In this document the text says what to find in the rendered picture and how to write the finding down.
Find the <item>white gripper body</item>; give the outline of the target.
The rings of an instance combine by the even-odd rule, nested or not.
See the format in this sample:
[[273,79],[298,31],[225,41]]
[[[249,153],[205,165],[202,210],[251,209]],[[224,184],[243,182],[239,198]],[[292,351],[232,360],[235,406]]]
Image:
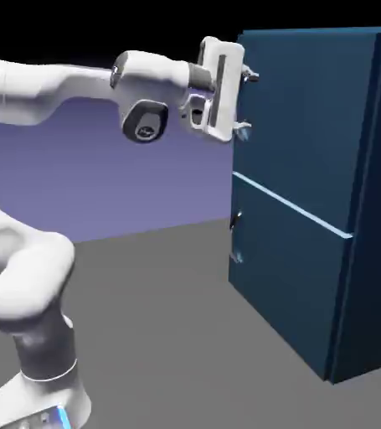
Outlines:
[[202,66],[210,72],[214,83],[214,94],[204,104],[202,130],[218,141],[229,142],[236,120],[245,49],[212,36],[205,37],[202,46]]

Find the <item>blue cabinet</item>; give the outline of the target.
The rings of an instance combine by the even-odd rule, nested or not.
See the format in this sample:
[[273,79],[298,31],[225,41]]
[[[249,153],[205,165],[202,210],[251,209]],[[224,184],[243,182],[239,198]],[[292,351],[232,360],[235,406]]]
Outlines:
[[381,27],[246,30],[233,174],[352,235],[327,381],[381,368]]

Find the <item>blue cabinet door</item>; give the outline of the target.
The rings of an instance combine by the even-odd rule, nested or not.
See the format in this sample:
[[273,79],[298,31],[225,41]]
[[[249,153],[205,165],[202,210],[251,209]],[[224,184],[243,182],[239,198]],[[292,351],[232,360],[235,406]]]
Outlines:
[[229,281],[321,378],[330,370],[342,266],[352,235],[232,176],[231,214],[241,210]]

